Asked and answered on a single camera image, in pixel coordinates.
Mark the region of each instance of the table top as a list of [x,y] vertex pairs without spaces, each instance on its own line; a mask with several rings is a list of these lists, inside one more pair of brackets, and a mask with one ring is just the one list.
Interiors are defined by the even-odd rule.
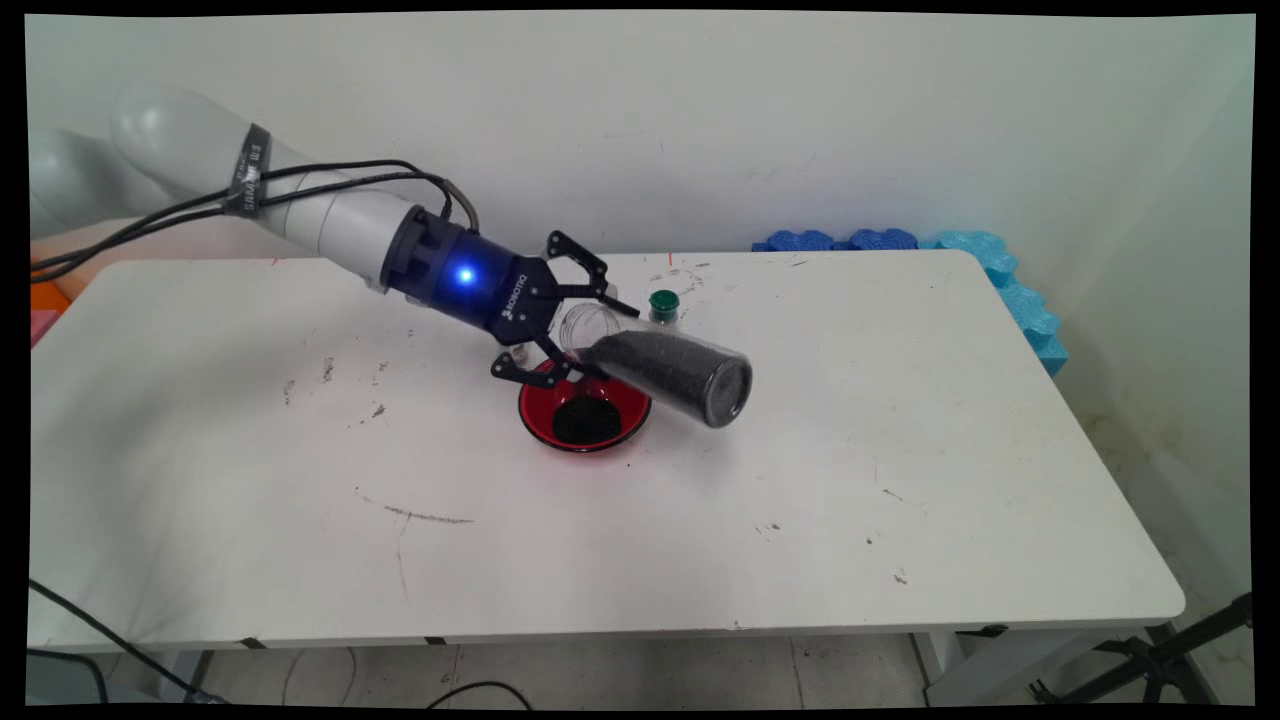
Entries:
[[[157,650],[1181,611],[973,258],[605,259],[748,355],[735,423],[559,452],[493,338],[326,260],[111,265],[32,351],[31,575]],[[27,643],[109,647],[35,594]]]

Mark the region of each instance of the blue foam padding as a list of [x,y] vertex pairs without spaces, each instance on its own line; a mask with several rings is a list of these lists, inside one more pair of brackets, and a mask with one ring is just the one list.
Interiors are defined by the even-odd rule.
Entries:
[[1044,309],[1043,295],[1016,281],[1006,287],[997,287],[996,292],[1005,301],[1005,307],[1009,307],[1033,348],[1041,350],[1048,341],[1053,340],[1062,322],[1059,320],[1057,315]]
[[836,241],[829,234],[818,231],[804,231],[800,234],[778,231],[764,242],[751,243],[751,252],[796,252],[803,250],[835,250]]
[[982,263],[982,269],[987,272],[992,284],[1005,287],[1014,281],[1014,270],[1018,269],[1018,258],[1005,251],[1005,241],[989,232],[956,232],[947,231],[934,237],[929,247],[964,250]]
[[863,228],[849,238],[849,250],[916,250],[915,236],[888,228],[884,232],[876,232]]
[[1056,337],[1048,338],[1044,347],[1036,351],[1036,356],[1041,359],[1041,365],[1044,365],[1051,378],[1062,369],[1062,365],[1066,365],[1066,359],[1070,357]]
[[977,258],[1044,370],[1053,377],[1062,369],[1069,357],[1057,340],[1057,328],[1062,322],[1044,309],[1044,296],[1018,282],[1014,274],[1018,259],[1005,250],[1004,240],[989,232],[948,231],[922,242],[920,247],[964,250]]

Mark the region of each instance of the green bottle cap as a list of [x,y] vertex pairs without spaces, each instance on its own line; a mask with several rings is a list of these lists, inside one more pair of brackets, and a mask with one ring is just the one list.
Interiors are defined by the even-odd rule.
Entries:
[[649,296],[649,309],[658,322],[667,322],[676,316],[680,307],[680,296],[669,290],[659,290]]

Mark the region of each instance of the black granules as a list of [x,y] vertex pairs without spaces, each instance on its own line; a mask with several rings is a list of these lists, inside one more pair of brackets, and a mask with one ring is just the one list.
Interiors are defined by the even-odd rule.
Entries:
[[625,331],[582,351],[595,365],[713,428],[727,425],[751,391],[751,366],[678,333]]
[[596,445],[622,434],[622,415],[599,397],[575,397],[556,409],[552,433],[566,445]]

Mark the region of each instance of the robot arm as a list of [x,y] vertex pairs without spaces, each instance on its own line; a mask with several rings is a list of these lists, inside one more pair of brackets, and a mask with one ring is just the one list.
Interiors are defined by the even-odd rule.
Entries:
[[[161,210],[228,186],[251,123],[197,94],[143,87],[116,101],[110,140],[67,132],[29,138],[32,240],[108,218]],[[314,164],[280,142],[270,145],[275,168]],[[269,179],[262,197],[351,179],[320,170]],[[561,232],[543,256],[526,258],[451,223],[403,197],[371,187],[351,188],[264,206],[260,225],[328,258],[380,292],[396,290],[490,333],[502,345],[536,342],[556,360],[550,373],[521,370],[506,356],[495,377],[545,387],[571,369],[548,336],[561,301],[595,299],[639,316],[620,302],[608,266]],[[558,283],[548,260],[570,258],[590,278]]]

